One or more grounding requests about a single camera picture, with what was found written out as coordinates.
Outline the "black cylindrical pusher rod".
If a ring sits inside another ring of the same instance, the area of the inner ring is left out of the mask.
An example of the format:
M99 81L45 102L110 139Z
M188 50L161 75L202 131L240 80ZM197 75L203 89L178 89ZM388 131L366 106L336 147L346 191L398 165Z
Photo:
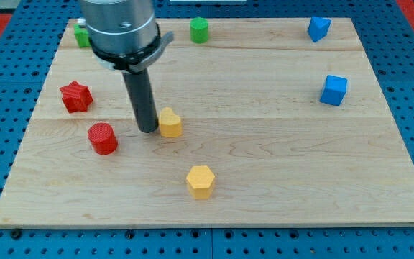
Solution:
M158 128L158 118L147 69L122 75L139 130L154 132Z

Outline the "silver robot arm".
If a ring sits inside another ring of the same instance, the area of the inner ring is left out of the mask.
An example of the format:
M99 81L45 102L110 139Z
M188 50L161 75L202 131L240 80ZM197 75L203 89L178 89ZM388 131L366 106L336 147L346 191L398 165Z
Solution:
M154 132L157 110L148 68L174 40L161 34L152 0L80 0L88 40L99 62L121 71L141 132Z

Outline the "green block behind arm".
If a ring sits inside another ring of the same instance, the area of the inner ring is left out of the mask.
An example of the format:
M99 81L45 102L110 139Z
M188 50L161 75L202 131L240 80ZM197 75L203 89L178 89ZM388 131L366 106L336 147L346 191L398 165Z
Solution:
M73 26L74 35L79 48L90 47L88 30L84 26L75 24Z

